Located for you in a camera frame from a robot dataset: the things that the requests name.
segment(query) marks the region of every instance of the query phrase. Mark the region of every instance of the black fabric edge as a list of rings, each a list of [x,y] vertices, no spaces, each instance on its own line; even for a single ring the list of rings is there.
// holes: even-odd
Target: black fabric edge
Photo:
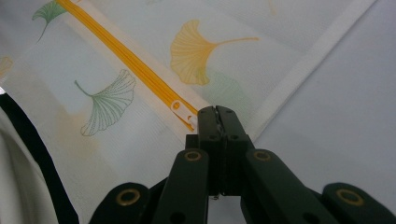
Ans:
[[[52,157],[41,141],[35,126],[8,94],[0,95],[0,106],[6,112],[21,140],[40,167],[49,189],[58,222],[60,224],[78,224],[78,214],[67,197]]]

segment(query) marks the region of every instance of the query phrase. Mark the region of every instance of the orange ginkgo leaf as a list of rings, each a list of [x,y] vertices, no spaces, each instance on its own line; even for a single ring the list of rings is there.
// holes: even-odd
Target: orange ginkgo leaf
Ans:
[[[0,59],[0,76],[12,67],[13,62],[8,57]]]
[[[276,8],[274,6],[273,0],[268,0],[268,6],[270,8],[271,15],[275,16],[276,15]]]
[[[184,23],[171,45],[171,68],[180,80],[187,84],[205,85],[209,82],[206,76],[206,61],[215,47],[239,40],[258,40],[247,37],[211,43],[198,32],[198,20]]]

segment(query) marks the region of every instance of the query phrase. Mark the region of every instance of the white cloth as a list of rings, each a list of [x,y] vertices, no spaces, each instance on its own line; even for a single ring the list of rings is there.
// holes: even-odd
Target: white cloth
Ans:
[[[68,13],[50,21],[40,38],[43,20],[32,21],[26,15],[33,16],[37,6],[46,2],[27,2],[0,5],[10,14],[1,14],[2,35],[12,40],[0,46],[0,57],[14,61],[2,86],[36,126],[81,223],[87,223],[118,184],[133,181],[151,187],[166,177],[189,131]],[[255,139],[373,2],[83,0],[78,5],[196,108],[225,105],[234,109]],[[25,4],[31,4],[24,7],[27,12],[17,16]],[[23,22],[10,26],[14,21]],[[25,29],[38,23],[40,29]],[[213,47],[204,55],[209,81],[185,84],[180,81],[184,73],[177,75],[171,65],[171,46],[182,42],[178,34],[193,34],[196,39],[197,33],[206,46],[250,39]],[[132,95],[122,97],[129,105],[123,105],[117,116],[107,110],[106,118],[114,119],[114,124],[87,131],[84,127],[92,127],[90,118],[99,108],[94,103],[103,100],[93,95],[111,89],[110,84],[123,76],[128,83],[120,83]]]
[[[57,222],[43,175],[0,109],[0,223]]]

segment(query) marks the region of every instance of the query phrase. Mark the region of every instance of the black plastic part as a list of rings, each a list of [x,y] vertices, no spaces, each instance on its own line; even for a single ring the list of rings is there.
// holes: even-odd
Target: black plastic part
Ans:
[[[125,183],[115,187],[102,200],[90,224],[137,224],[149,202],[149,189],[140,184]]]
[[[320,201],[321,203],[323,203],[322,200],[321,200],[321,194],[317,193],[316,191],[314,191],[314,190],[312,190],[312,189],[309,189],[309,191],[311,191],[311,193],[315,196],[315,198],[318,199],[318,201]]]
[[[247,224],[271,223],[253,188],[246,183],[241,195],[241,210]]]
[[[152,188],[149,189],[148,205],[146,206],[146,210],[142,216],[140,223],[142,224],[151,223],[155,210],[157,209],[158,206],[158,201],[160,200],[161,194],[163,193],[163,188],[167,180],[168,178],[165,178],[164,180],[162,180],[161,182],[157,183],[156,185],[154,185]]]
[[[384,205],[363,190],[348,184],[327,185],[323,190],[322,200],[341,223],[396,223],[396,217]]]
[[[271,223],[338,223],[273,152],[249,150],[244,167]]]
[[[203,150],[179,152],[151,223],[206,223],[208,167],[209,158]]]
[[[213,106],[198,111],[199,148],[207,153],[209,161],[209,195],[220,194],[220,183],[224,177],[225,161],[222,157],[222,127]]]
[[[225,154],[223,155],[225,166],[221,193],[227,196],[241,195],[246,182],[242,160],[245,159],[246,152],[253,149],[254,146],[235,112],[219,105],[216,106],[216,109],[225,136]]]
[[[186,134],[186,145],[184,148],[199,148],[198,134]]]

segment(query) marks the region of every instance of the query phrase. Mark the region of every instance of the green ginkgo leaf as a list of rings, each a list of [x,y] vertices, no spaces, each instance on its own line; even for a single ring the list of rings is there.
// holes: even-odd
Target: green ginkgo leaf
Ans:
[[[61,5],[59,5],[55,0],[48,2],[46,5],[44,5],[38,11],[35,12],[35,14],[32,17],[33,21],[37,18],[43,18],[46,21],[46,26],[44,27],[43,33],[41,34],[38,40],[41,39],[50,22],[53,19],[55,19],[57,16],[65,12],[66,10],[63,7],[61,7]]]
[[[136,81],[127,70],[121,70],[111,85],[96,94],[88,94],[76,81],[75,83],[93,101],[90,120],[80,130],[84,136],[94,135],[116,123],[134,99]]]
[[[232,108],[242,125],[247,125],[252,116],[253,103],[240,83],[226,74],[207,69],[210,83],[202,86],[202,96],[211,105],[223,105]]]

